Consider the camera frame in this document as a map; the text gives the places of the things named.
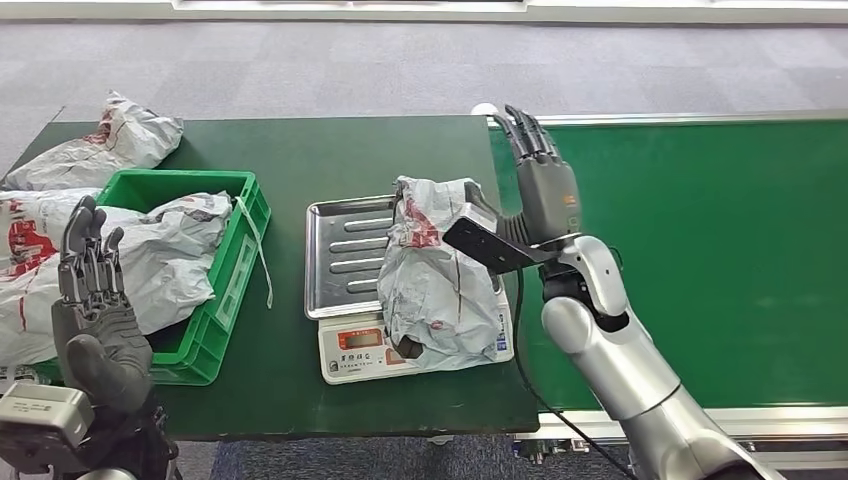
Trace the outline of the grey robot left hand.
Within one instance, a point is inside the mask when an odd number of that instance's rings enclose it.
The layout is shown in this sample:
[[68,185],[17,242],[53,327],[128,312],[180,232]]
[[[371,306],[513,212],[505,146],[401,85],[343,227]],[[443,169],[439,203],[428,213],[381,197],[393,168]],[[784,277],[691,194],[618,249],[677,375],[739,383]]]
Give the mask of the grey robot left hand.
[[66,386],[84,391],[95,405],[131,414],[150,396],[153,353],[125,292],[124,230],[103,234],[106,220],[88,195],[70,214],[59,249],[53,338]]

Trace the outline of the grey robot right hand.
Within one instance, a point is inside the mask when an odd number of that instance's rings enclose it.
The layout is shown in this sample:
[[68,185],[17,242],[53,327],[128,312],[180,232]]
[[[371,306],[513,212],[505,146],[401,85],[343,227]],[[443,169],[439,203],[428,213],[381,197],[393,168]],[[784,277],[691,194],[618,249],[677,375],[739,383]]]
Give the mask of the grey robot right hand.
[[491,113],[509,142],[521,210],[504,215],[468,187],[470,208],[460,230],[480,238],[497,238],[519,249],[552,248],[581,233],[582,205],[576,175],[549,132],[525,110],[506,104]]

